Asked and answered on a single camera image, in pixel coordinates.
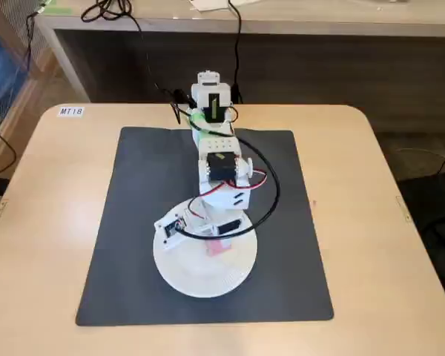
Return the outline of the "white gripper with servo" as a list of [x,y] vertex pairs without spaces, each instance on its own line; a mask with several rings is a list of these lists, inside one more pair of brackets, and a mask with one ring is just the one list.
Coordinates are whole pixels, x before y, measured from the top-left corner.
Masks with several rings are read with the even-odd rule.
[[[245,224],[245,212],[242,210],[205,208],[200,215],[202,218],[196,217],[192,233],[203,236],[207,244],[221,243],[220,236],[237,232]],[[225,238],[222,245],[231,246],[232,240],[232,237]]]

